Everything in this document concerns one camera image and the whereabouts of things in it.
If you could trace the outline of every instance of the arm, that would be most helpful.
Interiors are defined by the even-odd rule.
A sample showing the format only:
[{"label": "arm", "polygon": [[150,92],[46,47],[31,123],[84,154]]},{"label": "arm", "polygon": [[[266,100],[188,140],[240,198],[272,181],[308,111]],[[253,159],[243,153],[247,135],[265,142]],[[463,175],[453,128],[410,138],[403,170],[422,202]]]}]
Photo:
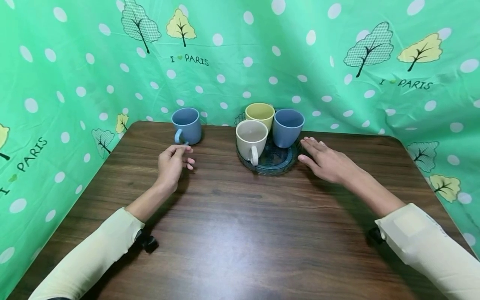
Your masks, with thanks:
[{"label": "arm", "polygon": [[382,237],[400,259],[427,276],[449,299],[474,300],[480,295],[480,263],[414,204],[406,205],[345,154],[305,137],[302,146],[313,160],[299,160],[326,181],[345,186],[380,219]]},{"label": "arm", "polygon": [[67,254],[29,300],[80,299],[128,251],[144,223],[175,192],[182,168],[193,169],[195,161],[184,157],[192,151],[190,146],[173,145],[160,154],[155,184]]}]

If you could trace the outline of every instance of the green curtain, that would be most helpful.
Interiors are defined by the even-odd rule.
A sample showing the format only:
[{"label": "green curtain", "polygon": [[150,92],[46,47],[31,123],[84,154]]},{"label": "green curtain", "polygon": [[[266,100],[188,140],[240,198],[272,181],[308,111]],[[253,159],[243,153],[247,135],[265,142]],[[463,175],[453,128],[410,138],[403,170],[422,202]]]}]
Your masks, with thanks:
[{"label": "green curtain", "polygon": [[0,299],[128,127],[181,107],[235,126],[266,102],[305,130],[393,136],[480,253],[479,14],[476,0],[0,0]]}]

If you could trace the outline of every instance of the cream sleeve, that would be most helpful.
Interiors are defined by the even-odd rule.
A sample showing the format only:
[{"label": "cream sleeve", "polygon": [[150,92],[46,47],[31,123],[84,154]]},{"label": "cream sleeve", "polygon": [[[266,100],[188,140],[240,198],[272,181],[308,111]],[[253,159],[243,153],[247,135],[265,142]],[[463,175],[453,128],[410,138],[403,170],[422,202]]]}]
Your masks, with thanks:
[{"label": "cream sleeve", "polygon": [[449,299],[480,299],[479,261],[415,204],[375,222],[400,259],[427,276]]},{"label": "cream sleeve", "polygon": [[117,210],[60,261],[29,300],[80,299],[128,251],[144,226],[124,208]]}]

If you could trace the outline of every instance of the yellow mug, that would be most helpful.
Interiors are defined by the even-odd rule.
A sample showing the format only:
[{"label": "yellow mug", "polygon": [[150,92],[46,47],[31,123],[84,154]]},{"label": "yellow mug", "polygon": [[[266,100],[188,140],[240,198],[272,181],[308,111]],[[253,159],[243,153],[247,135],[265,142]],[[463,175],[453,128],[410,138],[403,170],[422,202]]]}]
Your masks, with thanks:
[{"label": "yellow mug", "polygon": [[272,128],[275,109],[270,104],[252,103],[245,109],[245,118],[247,120],[257,120],[267,126],[268,131]]}]

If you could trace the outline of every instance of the wood grain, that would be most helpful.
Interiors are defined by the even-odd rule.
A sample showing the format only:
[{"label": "wood grain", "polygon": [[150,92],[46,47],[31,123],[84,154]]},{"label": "wood grain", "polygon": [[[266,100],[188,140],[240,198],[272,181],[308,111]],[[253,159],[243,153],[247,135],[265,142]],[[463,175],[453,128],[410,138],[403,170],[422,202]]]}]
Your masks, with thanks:
[{"label": "wood grain", "polygon": [[[53,267],[156,178],[173,126],[137,122],[114,149],[9,299],[27,299]],[[433,216],[467,248],[403,146],[393,138],[305,132],[344,152],[385,187]],[[248,171],[235,128],[204,126],[196,170],[149,224],[160,244],[133,247],[86,300],[444,299],[386,244],[370,245],[375,216],[300,163],[279,177]]]}]

